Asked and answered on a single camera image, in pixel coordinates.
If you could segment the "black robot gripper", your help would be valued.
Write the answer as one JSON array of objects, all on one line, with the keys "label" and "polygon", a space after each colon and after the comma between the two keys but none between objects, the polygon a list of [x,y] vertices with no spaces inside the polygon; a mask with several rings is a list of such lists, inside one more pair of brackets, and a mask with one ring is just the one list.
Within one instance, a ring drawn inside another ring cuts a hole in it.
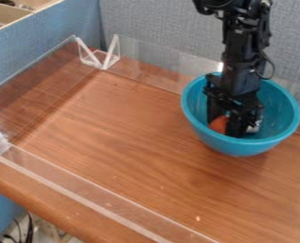
[{"label": "black robot gripper", "polygon": [[243,138],[248,128],[256,127],[256,118],[263,116],[263,103],[257,93],[265,79],[267,60],[255,56],[248,60],[224,60],[223,72],[206,75],[208,121],[213,122],[227,112],[231,117],[227,135]]}]

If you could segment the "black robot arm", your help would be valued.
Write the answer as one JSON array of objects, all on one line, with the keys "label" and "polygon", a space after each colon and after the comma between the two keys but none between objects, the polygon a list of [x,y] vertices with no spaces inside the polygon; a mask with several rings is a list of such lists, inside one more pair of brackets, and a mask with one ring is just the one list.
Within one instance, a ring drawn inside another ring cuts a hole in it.
[{"label": "black robot arm", "polygon": [[225,119],[224,134],[241,138],[263,123],[261,83],[273,65],[264,50],[272,37],[272,0],[192,0],[197,11],[223,21],[224,67],[206,75],[208,122]]}]

